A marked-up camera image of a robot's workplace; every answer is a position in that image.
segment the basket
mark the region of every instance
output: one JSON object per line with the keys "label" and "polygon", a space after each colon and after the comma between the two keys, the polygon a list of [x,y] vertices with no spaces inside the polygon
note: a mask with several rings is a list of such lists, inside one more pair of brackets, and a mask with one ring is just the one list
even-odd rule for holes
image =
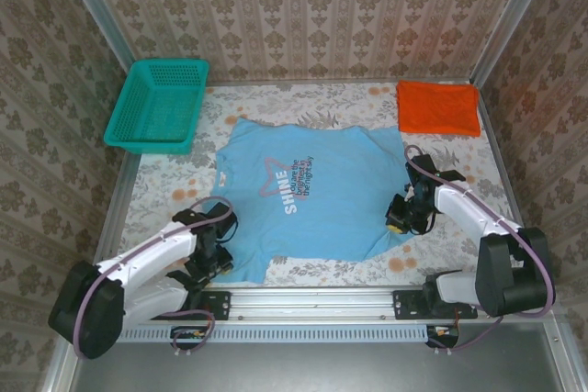
{"label": "basket", "polygon": [[190,153],[209,64],[195,59],[133,63],[104,134],[131,153]]}

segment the orange cloth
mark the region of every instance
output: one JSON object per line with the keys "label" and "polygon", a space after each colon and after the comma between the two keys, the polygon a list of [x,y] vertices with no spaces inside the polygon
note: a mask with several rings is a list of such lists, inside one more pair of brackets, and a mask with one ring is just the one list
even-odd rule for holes
{"label": "orange cloth", "polygon": [[479,137],[478,90],[471,84],[398,82],[398,129]]}

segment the wall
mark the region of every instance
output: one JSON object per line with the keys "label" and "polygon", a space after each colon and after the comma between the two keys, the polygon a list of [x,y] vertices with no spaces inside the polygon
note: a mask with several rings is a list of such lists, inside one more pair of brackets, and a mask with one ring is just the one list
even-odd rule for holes
{"label": "wall", "polygon": [[468,77],[507,0],[107,0],[135,58],[213,82]]}
{"label": "wall", "polygon": [[123,76],[82,0],[0,0],[0,390],[42,380],[56,290],[93,257],[122,158],[102,133]]}
{"label": "wall", "polygon": [[588,360],[588,0],[533,0],[482,94]]}

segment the t-shirt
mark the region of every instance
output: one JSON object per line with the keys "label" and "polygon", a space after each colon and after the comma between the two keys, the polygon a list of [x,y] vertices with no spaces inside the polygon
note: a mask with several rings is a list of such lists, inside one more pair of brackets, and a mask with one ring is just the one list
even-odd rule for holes
{"label": "t-shirt", "polygon": [[225,244],[234,269],[215,282],[263,283],[274,256],[363,261],[411,235],[386,227],[409,182],[397,128],[262,126],[239,119],[217,152],[212,194],[239,228]]}

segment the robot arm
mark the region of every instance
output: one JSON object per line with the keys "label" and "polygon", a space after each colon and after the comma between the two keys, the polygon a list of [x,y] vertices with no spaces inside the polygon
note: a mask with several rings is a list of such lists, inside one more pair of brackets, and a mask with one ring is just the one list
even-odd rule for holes
{"label": "robot arm", "polygon": [[[73,342],[83,300],[100,277],[104,280],[83,311],[80,329],[80,349],[88,358],[107,351],[127,328],[166,312],[194,308],[210,280],[232,269],[231,255],[219,244],[220,238],[233,226],[236,228],[237,218],[229,212],[229,207],[221,203],[206,214],[183,210],[132,250],[97,265],[86,261],[76,264],[53,306],[50,327]],[[171,234],[204,223],[208,225]],[[187,273],[173,271],[161,280],[156,279],[182,258],[187,258]]]}
{"label": "robot arm", "polygon": [[[394,197],[386,215],[389,229],[425,234],[431,229],[429,219],[443,213],[466,231],[479,248],[475,273],[457,270],[427,276],[424,295],[429,313],[434,316],[437,311],[452,310],[456,303],[481,307],[493,317],[545,307],[546,278],[513,232],[541,261],[554,293],[545,235],[539,229],[525,229],[502,217],[496,220],[493,210],[477,197],[471,197],[471,189],[461,174],[439,172],[429,155],[415,156],[412,163],[426,174],[406,163],[413,195]],[[522,266],[513,267],[511,258]]]}

